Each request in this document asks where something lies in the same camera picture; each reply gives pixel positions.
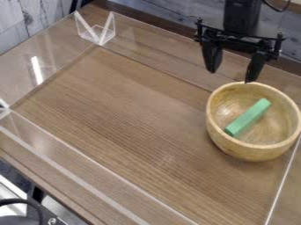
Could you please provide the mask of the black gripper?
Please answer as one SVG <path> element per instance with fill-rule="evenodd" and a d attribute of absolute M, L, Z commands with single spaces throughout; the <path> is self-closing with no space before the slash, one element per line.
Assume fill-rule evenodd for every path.
<path fill-rule="evenodd" d="M 245 83 L 257 81 L 265 62 L 280 56 L 285 35 L 271 31 L 260 24 L 263 5 L 276 12 L 268 0 L 225 0 L 223 19 L 217 24 L 198 18 L 196 41 L 201 44 L 204 61 L 210 73 L 216 73 L 223 62 L 224 49 L 252 54 Z"/>

